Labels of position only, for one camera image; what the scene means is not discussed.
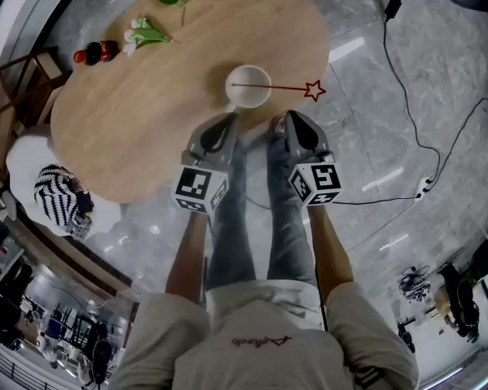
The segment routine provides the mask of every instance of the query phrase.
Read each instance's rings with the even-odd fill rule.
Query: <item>desk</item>
[[[236,66],[258,65],[275,85],[304,87],[325,73],[329,37],[311,0],[191,0],[184,27],[179,6],[138,0],[104,37],[123,42],[140,16],[180,43],[76,65],[52,112],[64,165],[110,201],[141,200],[174,176],[191,132],[224,111],[224,82]],[[241,130],[302,100],[301,91],[273,90],[259,109],[242,112]]]

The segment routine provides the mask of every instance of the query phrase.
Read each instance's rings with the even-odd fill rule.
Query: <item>marble floor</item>
[[[55,25],[48,45],[62,62],[135,0],[73,0]],[[388,0],[314,0],[325,17],[331,55],[324,101],[294,106],[326,131],[341,163],[342,202],[412,197],[421,178],[432,176],[437,157],[416,144],[403,92],[383,50],[384,5]],[[420,140],[446,157],[464,119],[488,97],[488,14],[449,0],[405,0],[388,23],[387,46],[408,88]],[[260,129],[246,137],[248,195],[268,205],[265,145]],[[401,272],[433,270],[457,249],[471,254],[488,226],[488,103],[483,103],[457,142],[441,179],[421,201],[330,205],[329,214],[348,250],[356,279],[374,300],[388,298],[396,316],[419,305],[401,302]],[[265,276],[271,215],[248,202],[247,227],[255,267]],[[188,215],[173,205],[170,186],[124,209],[108,234],[86,244],[134,280],[134,292],[163,291]],[[207,254],[211,238],[207,236]]]

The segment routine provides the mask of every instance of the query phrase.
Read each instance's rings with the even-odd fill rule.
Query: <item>white t-shirt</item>
[[[288,301],[279,298],[286,285]],[[211,322],[182,297],[154,295],[139,309],[110,389],[361,388],[355,380],[364,388],[417,387],[415,358],[357,284],[331,292],[329,332],[304,318],[314,306],[293,298],[294,290],[306,293],[307,287],[317,293],[292,280],[228,286],[233,311]],[[252,295],[262,298],[249,301]]]

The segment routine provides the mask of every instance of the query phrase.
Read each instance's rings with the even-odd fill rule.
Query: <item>red bottle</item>
[[[74,62],[95,65],[112,60],[120,52],[116,41],[100,41],[89,43],[84,50],[74,54]]]

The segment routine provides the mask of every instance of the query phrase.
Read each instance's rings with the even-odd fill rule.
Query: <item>forearm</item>
[[[197,304],[203,283],[204,239],[207,216],[192,213],[166,283],[166,293]]]
[[[349,258],[334,231],[324,206],[307,208],[311,221],[312,244],[315,251],[318,285],[324,301],[331,291],[354,279]]]

